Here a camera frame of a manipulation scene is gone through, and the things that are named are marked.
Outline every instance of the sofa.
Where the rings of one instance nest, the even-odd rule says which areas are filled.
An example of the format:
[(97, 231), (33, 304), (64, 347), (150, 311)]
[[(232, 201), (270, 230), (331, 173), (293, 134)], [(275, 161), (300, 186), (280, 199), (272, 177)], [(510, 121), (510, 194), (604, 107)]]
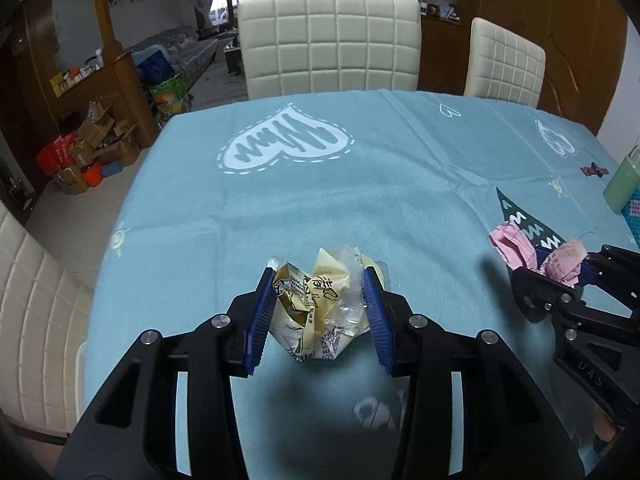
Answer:
[(216, 57), (218, 40), (198, 40), (197, 33), (189, 26), (169, 28), (146, 40), (130, 46), (132, 52), (140, 52), (150, 46), (160, 45), (169, 55), (169, 63), (176, 73), (182, 73), (187, 89), (206, 70)]

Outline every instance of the orange bucket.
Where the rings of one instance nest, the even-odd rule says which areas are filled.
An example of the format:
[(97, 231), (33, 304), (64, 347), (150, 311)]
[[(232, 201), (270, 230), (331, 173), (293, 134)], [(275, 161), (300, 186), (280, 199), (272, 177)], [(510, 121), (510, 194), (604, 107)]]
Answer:
[(102, 163), (96, 160), (91, 167), (82, 172), (82, 178), (91, 187), (96, 187), (103, 180), (102, 176)]

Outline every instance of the crumpled pink tissue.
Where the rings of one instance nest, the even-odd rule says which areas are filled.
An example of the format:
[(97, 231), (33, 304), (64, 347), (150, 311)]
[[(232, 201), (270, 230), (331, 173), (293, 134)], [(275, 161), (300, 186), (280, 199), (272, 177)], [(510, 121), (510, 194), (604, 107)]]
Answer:
[(569, 286), (578, 283), (580, 265), (587, 256), (584, 245), (574, 238), (549, 254), (538, 269), (536, 249), (513, 221), (498, 225), (489, 233), (489, 241), (511, 270), (525, 266)]

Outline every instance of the wooden cabinet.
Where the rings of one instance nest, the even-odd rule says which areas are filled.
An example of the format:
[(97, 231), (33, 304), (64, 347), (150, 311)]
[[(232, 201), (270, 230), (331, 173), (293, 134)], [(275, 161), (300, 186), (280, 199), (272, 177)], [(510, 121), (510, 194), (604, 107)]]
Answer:
[(625, 51), (626, 13), (618, 0), (458, 0), (456, 11), (467, 35), (480, 16), (544, 48), (538, 108), (597, 133)]
[(460, 22), (421, 16), (422, 47), (418, 90), (462, 95), (469, 54), (469, 31)]

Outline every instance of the white heart print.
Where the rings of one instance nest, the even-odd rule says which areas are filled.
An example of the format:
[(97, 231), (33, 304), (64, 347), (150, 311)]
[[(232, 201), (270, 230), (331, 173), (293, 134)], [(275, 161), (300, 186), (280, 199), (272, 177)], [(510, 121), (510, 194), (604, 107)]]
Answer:
[(459, 111), (454, 110), (453, 108), (449, 108), (447, 105), (444, 105), (442, 103), (440, 103), (440, 113), (445, 117), (462, 117), (462, 114)]
[(294, 162), (322, 162), (340, 158), (334, 154), (342, 150), (349, 153), (346, 148), (353, 143), (337, 124), (309, 117), (290, 104), (236, 135), (220, 150), (219, 167), (225, 173), (247, 174), (254, 168), (263, 171), (273, 166), (280, 157)]
[(575, 155), (577, 153), (574, 146), (563, 134), (559, 134), (548, 126), (545, 126), (538, 119), (536, 119), (536, 124), (545, 142), (562, 158), (567, 158), (569, 155)]

